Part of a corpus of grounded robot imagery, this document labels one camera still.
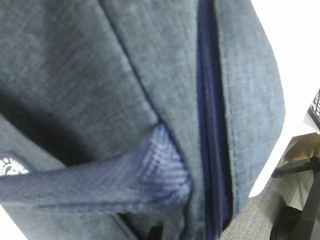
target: backpack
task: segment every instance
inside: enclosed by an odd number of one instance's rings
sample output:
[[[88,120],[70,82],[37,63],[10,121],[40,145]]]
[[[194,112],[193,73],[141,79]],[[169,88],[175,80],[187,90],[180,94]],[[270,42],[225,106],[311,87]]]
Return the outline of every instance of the backpack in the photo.
[[[29,240],[212,240],[284,122],[251,1],[0,3],[0,204]]]

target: zipper track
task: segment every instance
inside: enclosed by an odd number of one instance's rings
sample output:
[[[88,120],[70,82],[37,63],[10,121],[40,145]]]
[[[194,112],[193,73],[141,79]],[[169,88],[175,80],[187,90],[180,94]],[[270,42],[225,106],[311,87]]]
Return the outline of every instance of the zipper track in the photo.
[[[227,130],[218,48],[218,31],[212,0],[200,0],[198,9],[198,102],[201,157],[205,191],[206,237],[215,240],[228,223],[223,217],[230,192]]]

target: gray carpet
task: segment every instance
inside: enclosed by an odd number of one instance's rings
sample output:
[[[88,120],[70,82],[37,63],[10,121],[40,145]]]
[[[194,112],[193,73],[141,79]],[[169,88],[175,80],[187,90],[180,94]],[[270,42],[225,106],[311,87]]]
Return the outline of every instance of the gray carpet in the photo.
[[[286,167],[303,164],[288,163]],[[313,183],[311,171],[271,178],[263,192],[250,198],[245,210],[223,232],[221,240],[269,240],[282,207],[303,209]]]

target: white logo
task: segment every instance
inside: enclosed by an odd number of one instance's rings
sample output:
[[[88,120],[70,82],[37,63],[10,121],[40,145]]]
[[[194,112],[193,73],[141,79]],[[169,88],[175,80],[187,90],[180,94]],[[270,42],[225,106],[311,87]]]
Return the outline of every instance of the white logo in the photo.
[[[29,170],[13,156],[0,156],[0,176],[28,174]]]

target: desk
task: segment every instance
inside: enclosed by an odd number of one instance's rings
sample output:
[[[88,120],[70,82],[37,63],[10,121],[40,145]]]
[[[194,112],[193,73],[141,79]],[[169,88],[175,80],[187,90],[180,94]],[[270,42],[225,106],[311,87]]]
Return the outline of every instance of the desk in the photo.
[[[252,0],[252,4],[278,64],[286,113],[281,135],[249,197],[257,196],[264,189],[291,138],[309,133],[304,130],[303,119],[320,89],[317,1]]]

